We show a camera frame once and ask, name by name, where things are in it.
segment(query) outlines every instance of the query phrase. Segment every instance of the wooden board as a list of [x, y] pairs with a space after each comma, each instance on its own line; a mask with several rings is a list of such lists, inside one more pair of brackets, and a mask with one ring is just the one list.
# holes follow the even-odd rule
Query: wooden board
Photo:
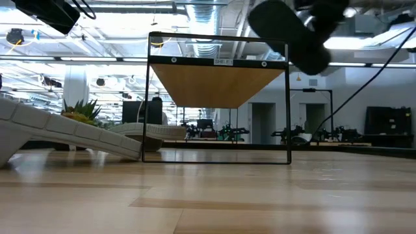
[[152, 64], [178, 107], [238, 108], [284, 70]]
[[[282, 161], [286, 152], [162, 149], [146, 157]], [[416, 233], [416, 160], [319, 151], [293, 159], [143, 164], [100, 151], [19, 151], [0, 170], [1, 233]]]

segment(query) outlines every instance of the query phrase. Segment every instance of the doorway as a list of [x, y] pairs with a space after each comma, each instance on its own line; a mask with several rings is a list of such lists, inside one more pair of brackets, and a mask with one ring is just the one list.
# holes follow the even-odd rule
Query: doorway
[[300, 119], [304, 123], [306, 133], [314, 133], [320, 123], [325, 119], [326, 104], [301, 104]]
[[275, 144], [271, 136], [276, 128], [275, 103], [251, 103], [252, 122], [250, 135], [252, 144]]

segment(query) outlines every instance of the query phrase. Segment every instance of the label sticker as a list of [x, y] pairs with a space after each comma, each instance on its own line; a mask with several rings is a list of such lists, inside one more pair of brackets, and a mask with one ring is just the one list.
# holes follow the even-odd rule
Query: label sticker
[[233, 65], [232, 59], [223, 59], [223, 58], [216, 58], [214, 59], [215, 66], [232, 66]]

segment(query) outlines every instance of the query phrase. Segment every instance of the white column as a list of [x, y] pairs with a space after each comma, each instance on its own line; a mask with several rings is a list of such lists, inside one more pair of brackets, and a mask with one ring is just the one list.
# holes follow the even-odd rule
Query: white column
[[88, 102], [90, 87], [86, 75], [86, 66], [66, 65], [64, 82], [64, 99], [68, 106], [75, 106], [77, 101]]
[[412, 61], [413, 63], [416, 63], [416, 53], [409, 53], [409, 56], [410, 56], [410, 58], [411, 58], [411, 61]]

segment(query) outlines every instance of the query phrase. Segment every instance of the potted plant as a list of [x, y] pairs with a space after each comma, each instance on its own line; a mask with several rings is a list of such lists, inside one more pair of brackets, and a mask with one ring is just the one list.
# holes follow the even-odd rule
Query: potted plant
[[[64, 110], [60, 113], [62, 116], [76, 120], [78, 122], [86, 123], [93, 126], [98, 126], [96, 117], [101, 111], [101, 107], [98, 107], [96, 110], [97, 100], [90, 101], [84, 105], [84, 100], [77, 101], [74, 107], [68, 106], [64, 100]], [[67, 144], [56, 144], [54, 147], [58, 151], [68, 151], [70, 146]], [[85, 150], [85, 148], [77, 147], [77, 150]]]

